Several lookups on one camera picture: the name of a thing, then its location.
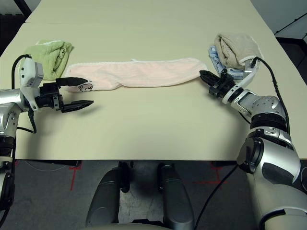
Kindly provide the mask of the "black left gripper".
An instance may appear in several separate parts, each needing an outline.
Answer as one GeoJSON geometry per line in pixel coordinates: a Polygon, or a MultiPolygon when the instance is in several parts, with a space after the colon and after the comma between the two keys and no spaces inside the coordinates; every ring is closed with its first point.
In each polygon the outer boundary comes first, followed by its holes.
{"type": "Polygon", "coordinates": [[[40,95],[35,98],[35,102],[39,108],[52,108],[62,113],[78,111],[93,104],[90,100],[79,100],[70,104],[63,103],[62,95],[59,89],[62,86],[78,86],[88,82],[88,80],[77,77],[57,78],[57,82],[44,83],[39,87],[40,95]]]}

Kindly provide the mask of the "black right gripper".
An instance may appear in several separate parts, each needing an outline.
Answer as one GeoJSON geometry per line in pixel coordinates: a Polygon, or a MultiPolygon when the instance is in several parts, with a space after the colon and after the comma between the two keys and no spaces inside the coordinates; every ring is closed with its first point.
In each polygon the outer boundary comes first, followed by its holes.
{"type": "Polygon", "coordinates": [[[224,97],[235,85],[234,79],[228,74],[227,69],[222,70],[220,77],[208,70],[201,70],[200,78],[210,86],[209,94],[214,97],[224,97]]]}

